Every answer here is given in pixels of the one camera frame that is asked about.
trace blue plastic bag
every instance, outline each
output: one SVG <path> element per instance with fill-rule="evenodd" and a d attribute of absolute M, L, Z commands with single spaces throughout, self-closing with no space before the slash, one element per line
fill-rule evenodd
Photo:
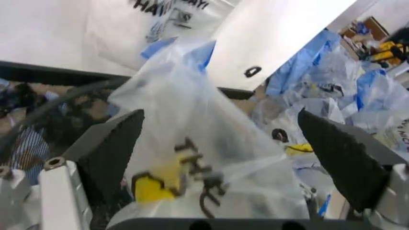
<path fill-rule="evenodd" d="M 318 65 L 321 55 L 338 46 L 340 40 L 341 37 L 338 34 L 328 30 L 321 31 L 272 74 L 266 94 L 279 95 L 286 91 L 291 84 L 298 82 L 311 66 Z"/>
<path fill-rule="evenodd" d="M 383 69 L 362 75 L 357 81 L 357 91 L 359 111 L 409 110 L 409 92 Z"/>

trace yellow object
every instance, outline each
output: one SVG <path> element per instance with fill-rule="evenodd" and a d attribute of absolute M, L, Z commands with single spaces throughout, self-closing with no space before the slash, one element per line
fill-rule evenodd
<path fill-rule="evenodd" d="M 184 193 L 183 177 L 187 167 L 180 161 L 186 154 L 176 154 L 175 161 L 139 173 L 132 177 L 132 194 L 137 202 L 174 199 Z"/>
<path fill-rule="evenodd" d="M 398 47 L 400 49 L 400 51 L 402 51 L 403 53 L 405 52 L 403 50 L 403 45 L 402 44 L 397 44 L 396 45 L 394 42 L 385 42 L 385 43 L 382 43 L 381 45 L 379 45 L 379 49 L 380 49 L 381 53 L 373 55 L 371 59 L 373 61 L 378 61 L 378 60 L 391 58 L 391 59 L 388 60 L 388 62 L 390 64 L 392 64 L 392 65 L 400 64 L 401 61 L 399 60 L 399 58 L 393 58 L 393 53 L 390 51 L 390 49 L 392 47 L 394 47 L 394 46 Z"/>
<path fill-rule="evenodd" d="M 314 150 L 312 149 L 311 145 L 308 143 L 301 144 L 301 145 L 290 145 L 290 146 L 287 146 L 287 148 L 285 149 L 285 153 L 289 156 L 309 154 L 312 152 L 314 152 Z"/>
<path fill-rule="evenodd" d="M 162 199 L 174 199 L 175 195 L 163 186 L 163 182 L 146 175 L 136 179 L 133 190 L 135 200 L 140 203 Z"/>

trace bolt hole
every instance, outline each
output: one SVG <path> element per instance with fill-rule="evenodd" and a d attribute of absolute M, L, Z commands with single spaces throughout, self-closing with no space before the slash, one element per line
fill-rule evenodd
<path fill-rule="evenodd" d="M 190 225 L 189 230 L 212 230 L 212 227 L 206 221 L 198 220 Z"/>
<path fill-rule="evenodd" d="M 49 162 L 50 165 L 56 165 L 60 162 L 60 159 L 54 159 Z"/>
<path fill-rule="evenodd" d="M 306 230 L 301 224 L 295 221 L 288 221 L 283 224 L 281 230 Z"/>

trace pile of plastic bags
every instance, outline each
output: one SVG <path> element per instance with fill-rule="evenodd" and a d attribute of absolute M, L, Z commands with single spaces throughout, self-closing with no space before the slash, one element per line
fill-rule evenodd
<path fill-rule="evenodd" d="M 298 126 L 302 108 L 377 133 L 375 138 L 409 160 L 408 91 L 380 66 L 353 60 L 340 40 L 326 30 L 318 34 L 271 76 L 268 97 L 252 113 L 257 126 L 286 150 L 298 178 L 318 188 L 322 198 L 333 184 Z"/>

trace white surface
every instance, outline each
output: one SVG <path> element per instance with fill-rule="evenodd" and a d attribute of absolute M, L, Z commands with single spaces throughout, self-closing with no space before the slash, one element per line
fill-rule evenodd
<path fill-rule="evenodd" d="M 68 167 L 42 170 L 38 178 L 41 189 L 41 229 L 83 229 Z"/>
<path fill-rule="evenodd" d="M 243 0 L 221 24 L 208 66 L 213 83 L 253 91 L 355 0 Z M 262 71 L 251 78 L 244 72 Z"/>
<path fill-rule="evenodd" d="M 218 30 L 217 86 L 254 90 L 355 0 L 243 0 Z M 0 2 L 0 60 L 133 75 L 85 49 L 88 0 Z M 263 70 L 247 79 L 252 66 Z"/>
<path fill-rule="evenodd" d="M 0 60 L 133 75 L 84 50 L 88 0 L 0 1 Z"/>
<path fill-rule="evenodd" d="M 392 34 L 409 22 L 408 12 L 408 0 L 379 0 L 358 17 L 358 20 L 362 21 L 370 16 L 374 16 L 375 19 Z"/>
<path fill-rule="evenodd" d="M 331 24 L 328 25 L 328 29 L 338 33 L 344 27 L 349 25 L 353 20 L 364 14 L 374 4 L 380 0 L 357 0 L 352 6 L 350 6 L 344 13 L 338 16 Z"/>

